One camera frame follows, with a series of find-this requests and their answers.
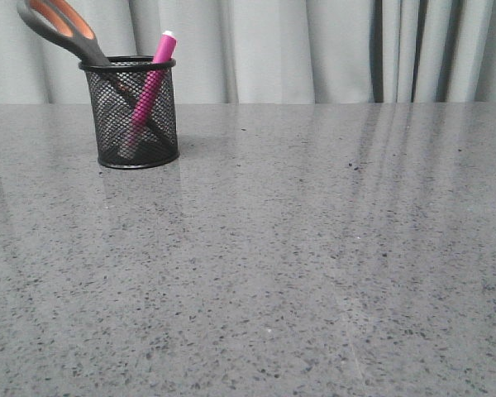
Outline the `magenta pen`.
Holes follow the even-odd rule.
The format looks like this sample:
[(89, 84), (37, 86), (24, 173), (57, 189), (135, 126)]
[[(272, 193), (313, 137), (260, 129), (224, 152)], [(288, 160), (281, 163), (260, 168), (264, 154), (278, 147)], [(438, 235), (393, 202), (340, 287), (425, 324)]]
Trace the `magenta pen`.
[[(174, 37), (174, 33), (172, 31), (164, 31), (160, 37), (152, 63), (162, 64), (170, 61), (176, 44), (177, 40)], [(144, 86), (131, 115), (130, 131), (126, 134), (118, 151), (118, 155), (125, 160), (132, 160), (135, 156), (139, 140), (155, 104), (164, 74), (165, 71), (163, 69), (155, 69), (147, 72)]]

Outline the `grey orange handled scissors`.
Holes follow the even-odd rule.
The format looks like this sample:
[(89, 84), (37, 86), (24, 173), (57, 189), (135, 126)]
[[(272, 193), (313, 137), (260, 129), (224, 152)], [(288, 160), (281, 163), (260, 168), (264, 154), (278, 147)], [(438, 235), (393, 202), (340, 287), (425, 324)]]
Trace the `grey orange handled scissors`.
[(66, 1), (19, 1), (17, 13), (36, 34), (71, 52), (84, 65), (113, 67), (90, 25)]

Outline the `black mesh pen holder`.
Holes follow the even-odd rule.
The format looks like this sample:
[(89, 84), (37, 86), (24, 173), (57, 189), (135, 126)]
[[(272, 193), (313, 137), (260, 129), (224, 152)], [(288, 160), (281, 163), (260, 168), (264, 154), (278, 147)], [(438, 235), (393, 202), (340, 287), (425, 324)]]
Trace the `black mesh pen holder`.
[(179, 156), (172, 69), (176, 60), (115, 56), (107, 66), (79, 64), (93, 111), (98, 163), (143, 169)]

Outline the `grey curtain backdrop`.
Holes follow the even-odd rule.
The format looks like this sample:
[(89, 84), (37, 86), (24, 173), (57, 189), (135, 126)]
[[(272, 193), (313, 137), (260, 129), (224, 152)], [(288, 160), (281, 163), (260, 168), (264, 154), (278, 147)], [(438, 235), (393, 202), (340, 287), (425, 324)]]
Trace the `grey curtain backdrop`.
[(171, 30), (179, 103), (496, 102), (496, 1), (75, 1), (107, 55)]

